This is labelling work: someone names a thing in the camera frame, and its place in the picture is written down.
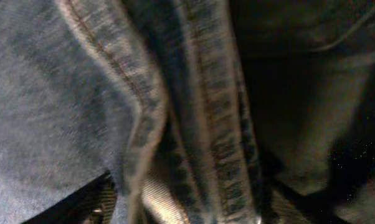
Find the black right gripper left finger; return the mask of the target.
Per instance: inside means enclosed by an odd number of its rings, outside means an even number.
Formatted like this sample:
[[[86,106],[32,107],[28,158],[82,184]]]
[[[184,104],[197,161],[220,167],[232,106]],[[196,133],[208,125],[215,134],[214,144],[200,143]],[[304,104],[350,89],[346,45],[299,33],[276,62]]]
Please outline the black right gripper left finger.
[[[23,224],[109,224],[117,192],[109,172]]]

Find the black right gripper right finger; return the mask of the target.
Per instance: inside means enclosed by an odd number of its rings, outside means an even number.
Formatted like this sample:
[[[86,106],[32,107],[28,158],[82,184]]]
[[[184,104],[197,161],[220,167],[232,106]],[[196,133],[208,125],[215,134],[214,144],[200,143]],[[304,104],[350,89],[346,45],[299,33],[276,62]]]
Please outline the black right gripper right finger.
[[[323,190],[318,190],[307,196],[299,194],[276,178],[266,178],[265,183],[273,187],[277,193],[281,193],[287,202],[292,203],[293,208],[309,220],[310,223],[333,224],[348,223],[332,211],[332,206],[342,202],[343,199],[351,199],[351,186],[343,183],[344,179],[331,179]]]

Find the blue denim jeans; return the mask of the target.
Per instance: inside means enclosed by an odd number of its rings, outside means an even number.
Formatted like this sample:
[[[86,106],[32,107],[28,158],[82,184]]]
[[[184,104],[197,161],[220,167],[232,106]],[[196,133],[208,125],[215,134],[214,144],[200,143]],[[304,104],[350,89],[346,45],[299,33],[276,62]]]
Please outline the blue denim jeans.
[[[375,223],[375,1],[0,1],[0,223],[106,172],[110,223]]]

